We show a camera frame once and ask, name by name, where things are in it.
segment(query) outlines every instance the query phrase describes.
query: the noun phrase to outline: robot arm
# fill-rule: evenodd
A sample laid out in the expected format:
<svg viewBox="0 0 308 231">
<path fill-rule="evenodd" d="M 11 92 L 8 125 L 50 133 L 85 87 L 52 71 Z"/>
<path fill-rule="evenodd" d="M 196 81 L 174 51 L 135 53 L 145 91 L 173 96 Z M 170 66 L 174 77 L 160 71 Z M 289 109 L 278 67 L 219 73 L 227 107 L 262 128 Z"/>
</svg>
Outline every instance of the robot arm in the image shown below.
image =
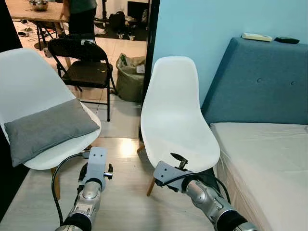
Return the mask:
<svg viewBox="0 0 308 231">
<path fill-rule="evenodd" d="M 216 231 L 258 231 L 258 229 L 236 211 L 212 187 L 197 180 L 193 172 L 183 169 L 187 160 L 182 157 L 179 167 L 160 161 L 155 168 L 154 177 L 158 186 L 167 185 L 174 191 L 187 194 L 192 203 L 203 211 Z"/>
<path fill-rule="evenodd" d="M 81 170 L 78 195 L 74 206 L 66 217 L 62 226 L 56 231 L 91 231 L 96 213 L 100 208 L 101 193 L 105 189 L 105 179 L 112 179 L 113 168 L 109 165 L 108 172 L 104 172 L 106 149 L 92 147 L 89 161 Z"/>
</svg>

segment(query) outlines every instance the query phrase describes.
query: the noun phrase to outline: white remote control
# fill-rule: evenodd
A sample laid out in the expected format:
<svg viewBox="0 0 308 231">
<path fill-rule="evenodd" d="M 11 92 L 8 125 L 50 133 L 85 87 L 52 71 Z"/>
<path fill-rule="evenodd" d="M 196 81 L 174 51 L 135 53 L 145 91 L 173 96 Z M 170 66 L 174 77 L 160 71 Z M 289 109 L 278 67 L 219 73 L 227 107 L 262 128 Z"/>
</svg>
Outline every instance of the white remote control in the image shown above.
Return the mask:
<svg viewBox="0 0 308 231">
<path fill-rule="evenodd" d="M 246 33 L 246 32 L 242 34 L 242 38 L 260 40 L 260 41 L 266 41 L 266 42 L 272 42 L 273 40 L 273 38 L 268 35 L 251 34 L 251 33 Z"/>
</svg>

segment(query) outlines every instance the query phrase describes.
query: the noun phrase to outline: wooden table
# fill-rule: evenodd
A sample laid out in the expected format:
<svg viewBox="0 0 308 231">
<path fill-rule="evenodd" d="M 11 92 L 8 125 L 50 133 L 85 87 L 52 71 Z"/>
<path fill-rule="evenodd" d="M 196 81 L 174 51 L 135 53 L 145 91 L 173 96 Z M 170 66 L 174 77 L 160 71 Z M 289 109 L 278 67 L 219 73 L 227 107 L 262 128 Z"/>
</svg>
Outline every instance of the wooden table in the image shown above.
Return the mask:
<svg viewBox="0 0 308 231">
<path fill-rule="evenodd" d="M 62 33 L 60 23 L 67 22 L 64 17 L 60 19 L 62 3 L 48 2 L 46 11 L 34 11 L 28 0 L 5 0 L 12 19 L 26 19 L 32 21 L 53 22 L 58 34 Z M 66 58 L 67 66 L 70 66 L 69 58 Z"/>
</svg>

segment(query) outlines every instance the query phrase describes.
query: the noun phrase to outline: light blue wall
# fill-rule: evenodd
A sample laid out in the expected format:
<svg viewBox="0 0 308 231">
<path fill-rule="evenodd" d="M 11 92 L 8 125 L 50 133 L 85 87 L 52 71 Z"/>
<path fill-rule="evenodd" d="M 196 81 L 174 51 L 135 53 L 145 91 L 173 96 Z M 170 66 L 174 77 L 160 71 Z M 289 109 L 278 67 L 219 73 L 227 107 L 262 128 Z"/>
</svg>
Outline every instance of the light blue wall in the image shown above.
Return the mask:
<svg viewBox="0 0 308 231">
<path fill-rule="evenodd" d="M 200 103 L 232 37 L 242 32 L 290 36 L 308 43 L 308 0 L 160 0 L 154 60 L 192 58 Z"/>
</svg>

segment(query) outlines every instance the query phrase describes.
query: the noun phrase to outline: remote control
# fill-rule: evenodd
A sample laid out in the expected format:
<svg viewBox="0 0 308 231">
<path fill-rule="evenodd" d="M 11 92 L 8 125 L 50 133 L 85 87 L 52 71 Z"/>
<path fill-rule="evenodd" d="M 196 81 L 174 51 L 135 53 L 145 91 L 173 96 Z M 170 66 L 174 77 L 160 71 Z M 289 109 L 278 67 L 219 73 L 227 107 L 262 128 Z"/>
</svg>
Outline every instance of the remote control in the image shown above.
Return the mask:
<svg viewBox="0 0 308 231">
<path fill-rule="evenodd" d="M 242 34 L 242 38 L 265 41 L 265 42 L 271 42 L 273 40 L 273 38 L 268 35 L 251 34 L 251 33 L 246 33 L 246 32 Z"/>
<path fill-rule="evenodd" d="M 299 43 L 298 39 L 290 38 L 290 37 L 277 37 L 277 38 L 275 38 L 275 41 L 284 42 L 284 43 L 292 43 L 292 44 Z"/>
</svg>

